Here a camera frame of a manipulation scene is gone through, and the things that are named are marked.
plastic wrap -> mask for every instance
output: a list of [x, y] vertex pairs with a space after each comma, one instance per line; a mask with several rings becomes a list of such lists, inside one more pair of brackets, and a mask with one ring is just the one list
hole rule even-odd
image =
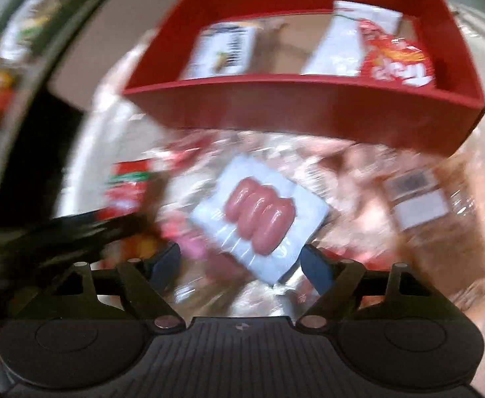
[[363, 19], [359, 23], [368, 51], [360, 76], [399, 82], [414, 87], [434, 87], [434, 65], [419, 45], [387, 34], [379, 25]]
[[270, 18], [210, 25], [196, 39], [182, 79], [270, 71], [274, 34], [281, 23]]
[[[232, 223], [226, 219], [224, 209], [238, 183], [248, 177], [256, 181], [256, 190], [244, 203], [238, 221]], [[282, 209], [291, 210], [292, 219], [288, 211], [279, 213], [279, 203], [286, 203]], [[268, 208], [274, 210], [272, 217]], [[212, 195], [194, 208], [191, 220], [256, 277], [274, 284], [295, 263], [327, 210], [327, 204], [314, 193], [271, 171], [262, 162], [238, 155], [219, 176]]]
[[485, 239], [462, 154], [382, 184], [402, 257], [463, 311], [485, 299]]
[[25, 0], [0, 39], [0, 57], [10, 65], [26, 62], [30, 43], [61, 8], [64, 0]]
[[[241, 153], [327, 203], [329, 214], [310, 241], [328, 257], [352, 258], [372, 270], [389, 270], [393, 263], [405, 261], [462, 310], [472, 311], [483, 302], [485, 241], [467, 183], [467, 155], [444, 160], [382, 145], [307, 136], [177, 130], [167, 132], [165, 140], [142, 155], [153, 159], [154, 168], [171, 175], [157, 215], [162, 236], [177, 241], [188, 259], [202, 263], [204, 274], [208, 264], [220, 265], [215, 256], [231, 246], [211, 239], [189, 218], [196, 206], [212, 195], [226, 165]], [[451, 213], [448, 215], [448, 210], [442, 217], [435, 217], [442, 221], [427, 223], [425, 229], [417, 223], [404, 229], [396, 220], [395, 199], [384, 189], [384, 181], [425, 168], [433, 169], [439, 178], [427, 188], [443, 188]], [[245, 283], [254, 280], [252, 275], [260, 277], [261, 270], [245, 274], [240, 267], [218, 267], [216, 274], [209, 274], [209, 280], [217, 283], [223, 274], [244, 278]], [[239, 271], [234, 275], [230, 268]], [[276, 291], [286, 285], [292, 273], [289, 271], [274, 286]], [[290, 304], [292, 311], [296, 311], [292, 307], [297, 307], [299, 300], [313, 295], [311, 289], [301, 290], [299, 283], [287, 287], [296, 295]]]

sausage package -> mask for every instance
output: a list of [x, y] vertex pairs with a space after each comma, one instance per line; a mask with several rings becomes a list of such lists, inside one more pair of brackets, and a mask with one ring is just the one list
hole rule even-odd
[[238, 155], [190, 219], [258, 279], [275, 284], [327, 213], [327, 203], [311, 191]]

food label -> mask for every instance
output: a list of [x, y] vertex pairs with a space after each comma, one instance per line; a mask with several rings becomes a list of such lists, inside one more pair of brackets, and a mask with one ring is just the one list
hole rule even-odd
[[185, 79], [241, 75], [249, 69], [256, 27], [250, 23], [220, 23], [199, 39]]
[[360, 75], [414, 87], [434, 87], [434, 66], [428, 56], [401, 37], [387, 34], [368, 19], [359, 22], [368, 52]]
[[335, 1], [333, 7], [335, 16], [302, 75], [358, 76], [366, 54], [358, 20], [370, 19], [395, 33], [402, 16], [394, 10], [350, 1]]
[[387, 179], [384, 183], [390, 200], [428, 190], [436, 185], [433, 173], [428, 169], [418, 169]]
[[137, 212], [151, 176], [149, 160], [121, 162], [114, 166], [113, 176], [104, 193], [106, 208], [98, 218], [106, 220]]
[[405, 200], [394, 207], [394, 214], [402, 230], [439, 219], [448, 212], [441, 189]]

red snack bag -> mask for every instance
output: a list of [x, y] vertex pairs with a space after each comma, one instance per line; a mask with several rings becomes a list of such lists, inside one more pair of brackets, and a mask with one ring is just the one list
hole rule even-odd
[[402, 37], [387, 34], [368, 19], [359, 21], [368, 51], [360, 75], [378, 81], [433, 88], [434, 66], [425, 52]]
[[101, 211], [99, 219], [138, 211], [150, 174], [149, 160], [117, 163], [105, 193], [108, 206]]

snack bag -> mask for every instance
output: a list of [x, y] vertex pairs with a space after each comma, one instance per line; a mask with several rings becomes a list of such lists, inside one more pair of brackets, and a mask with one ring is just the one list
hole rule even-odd
[[[145, 205], [156, 206], [154, 197], [161, 197], [164, 187], [150, 171], [150, 160], [117, 163], [108, 182], [105, 196], [106, 207], [99, 212], [99, 220], [144, 212]], [[139, 233], [114, 244], [116, 249], [108, 249], [101, 267], [112, 268], [116, 263], [131, 258], [149, 258], [159, 248], [159, 237], [152, 232]]]
[[302, 75], [359, 76], [366, 55], [359, 21], [370, 19], [385, 31], [395, 33], [402, 14], [394, 10], [352, 1], [335, 1], [333, 20]]
[[387, 34], [368, 19], [359, 21], [359, 30], [366, 46], [371, 47], [360, 69], [361, 76], [414, 87], [435, 86], [433, 63], [421, 49], [402, 37]]

